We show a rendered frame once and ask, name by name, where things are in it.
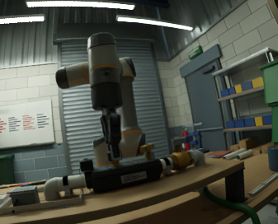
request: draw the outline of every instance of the gray floor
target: gray floor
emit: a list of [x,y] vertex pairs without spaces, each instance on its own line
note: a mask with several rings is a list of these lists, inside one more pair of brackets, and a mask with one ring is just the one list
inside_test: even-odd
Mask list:
[[[276,205],[269,203],[258,213],[261,224],[278,224],[278,216],[276,215]],[[251,218],[247,219],[243,224],[252,224]]]

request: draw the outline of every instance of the red bottle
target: red bottle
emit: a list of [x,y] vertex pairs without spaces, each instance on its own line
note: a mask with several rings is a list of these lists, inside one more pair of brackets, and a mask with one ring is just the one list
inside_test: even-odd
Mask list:
[[[189,136],[190,134],[187,132],[187,131],[183,131],[182,133],[182,137],[185,137],[185,136]],[[183,151],[187,152],[191,150],[191,144],[190,143],[186,143],[186,147],[183,149]]]

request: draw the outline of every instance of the yellow bin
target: yellow bin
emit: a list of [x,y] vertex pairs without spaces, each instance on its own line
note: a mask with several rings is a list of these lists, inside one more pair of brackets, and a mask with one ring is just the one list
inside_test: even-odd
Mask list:
[[241,84],[235,86],[235,91],[236,91],[236,93],[239,93],[239,92],[243,91],[243,88],[241,87]]
[[255,124],[256,124],[256,126],[263,126],[263,118],[262,117],[256,117],[255,118]]
[[261,86],[264,86],[263,77],[259,77],[259,78],[256,78],[256,79],[252,80],[252,87],[253,88],[258,88],[258,87],[261,87]]

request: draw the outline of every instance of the whiteboard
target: whiteboard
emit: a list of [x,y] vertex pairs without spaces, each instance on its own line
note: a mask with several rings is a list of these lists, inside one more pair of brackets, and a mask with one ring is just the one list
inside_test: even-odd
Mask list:
[[54,143],[51,100],[0,106],[0,149]]

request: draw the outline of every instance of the metal shelf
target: metal shelf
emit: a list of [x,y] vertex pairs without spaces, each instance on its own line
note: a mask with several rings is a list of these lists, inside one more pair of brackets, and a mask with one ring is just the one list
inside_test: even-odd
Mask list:
[[255,126],[255,127],[246,127],[246,128],[231,128],[224,129],[224,132],[246,132],[246,131],[256,131],[256,130],[265,130],[272,129],[272,125],[263,125],[263,126]]
[[230,96],[225,96],[223,98],[219,98],[218,101],[231,100],[231,99],[234,99],[234,98],[238,98],[240,96],[245,96],[245,95],[248,95],[248,94],[252,94],[252,93],[257,92],[257,91],[264,91],[264,86],[260,86],[260,87],[257,87],[255,89],[251,89],[251,90],[248,90],[248,91],[239,92],[237,94],[233,94],[233,95],[230,95]]
[[245,70],[247,68],[250,68],[252,66],[255,66],[259,63],[268,62],[268,60],[273,61],[273,58],[278,56],[278,51],[270,48],[265,48],[261,51],[258,51],[232,65],[229,67],[226,67],[224,69],[221,69],[212,75],[215,76],[231,76],[233,74],[236,74],[242,70]]

